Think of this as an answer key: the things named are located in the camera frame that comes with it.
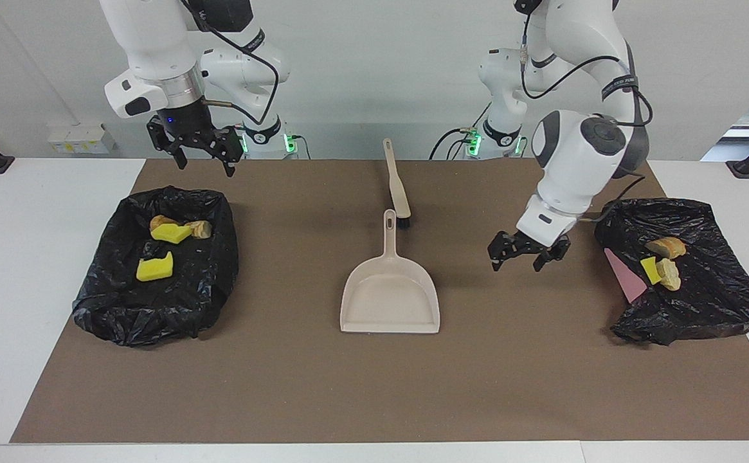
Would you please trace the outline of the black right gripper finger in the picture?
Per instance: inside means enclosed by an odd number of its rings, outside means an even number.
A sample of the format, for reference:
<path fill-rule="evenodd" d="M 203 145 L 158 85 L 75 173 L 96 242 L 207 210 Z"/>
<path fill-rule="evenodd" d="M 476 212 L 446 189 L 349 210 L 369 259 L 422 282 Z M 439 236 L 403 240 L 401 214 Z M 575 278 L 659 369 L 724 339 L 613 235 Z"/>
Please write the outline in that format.
<path fill-rule="evenodd" d="M 187 165 L 187 158 L 183 148 L 181 147 L 181 141 L 177 138 L 171 140 L 168 137 L 165 126 L 163 126 L 160 117 L 152 117 L 148 123 L 146 123 L 146 129 L 152 140 L 154 149 L 165 152 L 171 156 L 176 165 L 180 170 L 184 170 Z"/>
<path fill-rule="evenodd" d="M 242 159 L 243 147 L 237 128 L 215 129 L 212 132 L 210 155 L 222 163 L 227 177 L 233 177 L 235 165 Z"/>

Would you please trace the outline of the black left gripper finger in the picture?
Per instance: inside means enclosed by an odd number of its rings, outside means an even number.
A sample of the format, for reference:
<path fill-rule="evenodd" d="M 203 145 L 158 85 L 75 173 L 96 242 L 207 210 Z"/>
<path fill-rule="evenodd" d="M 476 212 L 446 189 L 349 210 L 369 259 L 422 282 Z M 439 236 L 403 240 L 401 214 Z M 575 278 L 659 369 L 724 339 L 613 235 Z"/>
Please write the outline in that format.
<path fill-rule="evenodd" d="M 487 246 L 492 269 L 498 271 L 506 260 L 516 258 L 516 238 L 505 231 L 499 231 Z"/>
<path fill-rule="evenodd" d="M 562 260 L 570 246 L 571 240 L 569 237 L 560 237 L 553 246 L 544 248 L 539 252 L 536 260 L 533 261 L 533 269 L 539 272 L 548 262 Z"/>

